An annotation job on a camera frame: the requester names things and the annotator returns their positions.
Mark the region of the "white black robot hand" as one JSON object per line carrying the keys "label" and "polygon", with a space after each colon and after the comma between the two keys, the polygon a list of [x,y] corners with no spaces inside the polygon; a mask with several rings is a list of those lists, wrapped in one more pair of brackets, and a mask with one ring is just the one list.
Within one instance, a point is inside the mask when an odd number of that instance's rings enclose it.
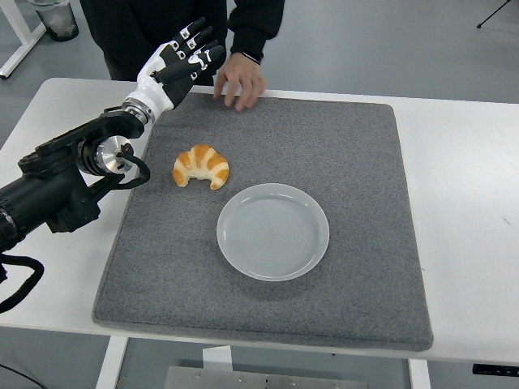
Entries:
{"label": "white black robot hand", "polygon": [[204,73],[210,73],[225,57],[225,49],[212,41],[212,27],[201,17],[160,45],[137,76],[137,87],[122,108],[144,123],[175,109]]}

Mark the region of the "person's left hand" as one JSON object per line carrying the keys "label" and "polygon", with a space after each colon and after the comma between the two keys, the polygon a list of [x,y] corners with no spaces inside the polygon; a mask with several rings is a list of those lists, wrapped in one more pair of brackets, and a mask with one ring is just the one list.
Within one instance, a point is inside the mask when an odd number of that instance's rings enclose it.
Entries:
{"label": "person's left hand", "polygon": [[265,89],[260,65],[242,53],[232,53],[217,74],[213,97],[224,96],[225,106],[242,112],[253,108]]}

